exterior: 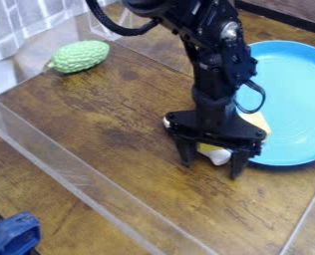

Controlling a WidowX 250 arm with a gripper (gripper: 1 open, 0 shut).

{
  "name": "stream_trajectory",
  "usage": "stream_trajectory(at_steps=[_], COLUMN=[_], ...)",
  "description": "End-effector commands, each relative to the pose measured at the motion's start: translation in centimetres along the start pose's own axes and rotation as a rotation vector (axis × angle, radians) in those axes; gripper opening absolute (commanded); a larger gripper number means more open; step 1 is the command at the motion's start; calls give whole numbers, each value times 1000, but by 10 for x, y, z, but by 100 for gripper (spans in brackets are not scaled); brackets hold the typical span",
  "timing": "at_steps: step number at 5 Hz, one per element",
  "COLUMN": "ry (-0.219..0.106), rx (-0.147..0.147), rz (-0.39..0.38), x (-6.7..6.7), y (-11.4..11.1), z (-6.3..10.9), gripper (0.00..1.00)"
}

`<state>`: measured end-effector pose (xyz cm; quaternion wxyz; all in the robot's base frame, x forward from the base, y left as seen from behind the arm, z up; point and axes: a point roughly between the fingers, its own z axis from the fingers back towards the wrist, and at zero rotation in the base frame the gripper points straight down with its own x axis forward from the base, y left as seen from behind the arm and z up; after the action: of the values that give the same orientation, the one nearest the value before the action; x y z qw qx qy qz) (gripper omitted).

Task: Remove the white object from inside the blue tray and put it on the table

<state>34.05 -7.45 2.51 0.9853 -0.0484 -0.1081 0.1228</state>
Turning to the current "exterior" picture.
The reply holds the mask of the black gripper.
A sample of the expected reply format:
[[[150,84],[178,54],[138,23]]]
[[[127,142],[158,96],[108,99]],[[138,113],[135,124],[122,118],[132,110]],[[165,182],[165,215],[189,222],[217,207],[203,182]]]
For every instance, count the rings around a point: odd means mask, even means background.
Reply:
[[[197,143],[206,143],[233,150],[229,177],[241,175],[249,157],[261,154],[265,131],[245,121],[237,113],[229,95],[214,99],[201,89],[191,88],[195,109],[170,112],[165,118],[179,155],[181,164],[190,167]]]

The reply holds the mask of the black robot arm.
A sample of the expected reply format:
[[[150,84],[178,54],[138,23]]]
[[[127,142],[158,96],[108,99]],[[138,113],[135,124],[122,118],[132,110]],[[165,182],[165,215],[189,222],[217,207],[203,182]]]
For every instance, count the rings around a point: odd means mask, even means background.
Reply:
[[[238,13],[227,0],[123,0],[123,4],[179,35],[193,66],[195,109],[165,115],[181,162],[191,164],[198,145],[215,145],[231,152],[230,175],[235,177],[261,154],[266,137],[239,116],[249,110],[235,100],[241,86],[263,91],[251,81],[257,60],[243,41]]]

